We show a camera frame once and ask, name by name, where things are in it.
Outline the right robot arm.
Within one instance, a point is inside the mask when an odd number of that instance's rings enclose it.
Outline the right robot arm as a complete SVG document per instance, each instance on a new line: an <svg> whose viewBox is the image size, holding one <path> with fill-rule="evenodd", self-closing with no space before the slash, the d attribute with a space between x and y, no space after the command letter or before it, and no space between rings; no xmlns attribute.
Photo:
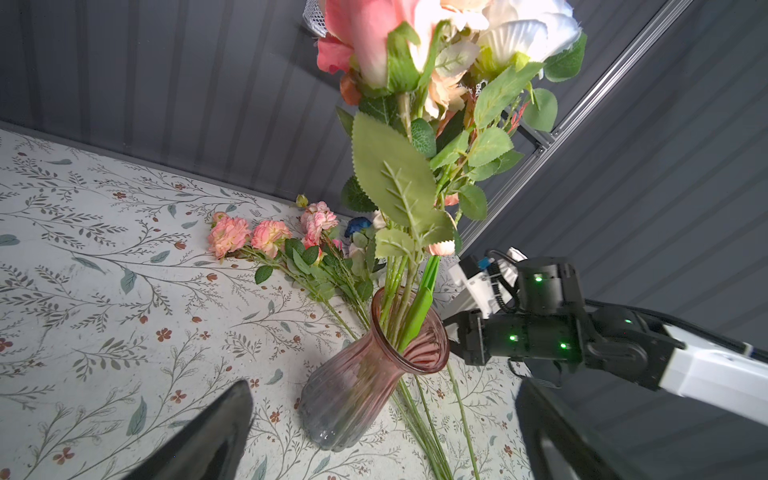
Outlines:
<svg viewBox="0 0 768 480"><path fill-rule="evenodd" d="M514 260L490 252L450 270L474 308L444 320L466 364L493 357L607 372L744 418L767 422L767 354L661 312L590 300L562 257Z"/></svg>

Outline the white rose stem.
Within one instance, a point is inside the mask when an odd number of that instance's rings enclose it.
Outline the white rose stem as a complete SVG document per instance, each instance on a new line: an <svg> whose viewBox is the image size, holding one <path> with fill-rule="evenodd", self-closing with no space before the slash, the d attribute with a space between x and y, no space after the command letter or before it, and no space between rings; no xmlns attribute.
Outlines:
<svg viewBox="0 0 768 480"><path fill-rule="evenodd" d="M526 123L550 130L554 94L575 77L587 37L566 1L322 1L320 70L341 75L355 114L350 209L382 213L420 244L459 242L481 221L481 184L516 165Z"/></svg>

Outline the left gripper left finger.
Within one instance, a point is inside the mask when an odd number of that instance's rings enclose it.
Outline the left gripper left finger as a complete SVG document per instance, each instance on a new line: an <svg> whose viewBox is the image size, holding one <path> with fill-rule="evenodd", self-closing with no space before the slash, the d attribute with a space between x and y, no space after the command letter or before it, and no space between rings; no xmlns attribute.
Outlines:
<svg viewBox="0 0 768 480"><path fill-rule="evenodd" d="M234 382L126 479L233 479L245 451L252 411L248 383Z"/></svg>

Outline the pink glass vase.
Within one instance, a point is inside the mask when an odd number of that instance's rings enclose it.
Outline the pink glass vase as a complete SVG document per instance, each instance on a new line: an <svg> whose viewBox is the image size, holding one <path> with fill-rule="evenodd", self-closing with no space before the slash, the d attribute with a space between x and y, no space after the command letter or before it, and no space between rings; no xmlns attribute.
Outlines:
<svg viewBox="0 0 768 480"><path fill-rule="evenodd" d="M418 336L403 354L379 325L384 291L371 303L371 326L360 339L323 363L303 387L298 408L308 438L322 450L339 452L358 443L406 374L430 375L445 368L449 340L430 308Z"/></svg>

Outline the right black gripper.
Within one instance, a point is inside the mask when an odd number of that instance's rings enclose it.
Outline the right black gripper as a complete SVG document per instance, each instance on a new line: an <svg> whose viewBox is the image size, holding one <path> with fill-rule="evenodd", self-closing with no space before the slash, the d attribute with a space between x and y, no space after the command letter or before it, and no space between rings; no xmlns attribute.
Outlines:
<svg viewBox="0 0 768 480"><path fill-rule="evenodd" d="M511 363L553 361L575 370L586 360L591 327L573 264L563 257L499 257L517 268L516 283L506 282L498 263L482 266L501 311L487 319L479 310L443 319L446 329L455 330L451 353L468 366L499 357Z"/></svg>

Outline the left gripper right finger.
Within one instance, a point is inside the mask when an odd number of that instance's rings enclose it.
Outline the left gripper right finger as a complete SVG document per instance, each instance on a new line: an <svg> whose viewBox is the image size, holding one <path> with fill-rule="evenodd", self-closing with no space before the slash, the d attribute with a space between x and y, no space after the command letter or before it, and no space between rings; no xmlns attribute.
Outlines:
<svg viewBox="0 0 768 480"><path fill-rule="evenodd" d="M522 381L515 407L535 479L648 477L534 380Z"/></svg>

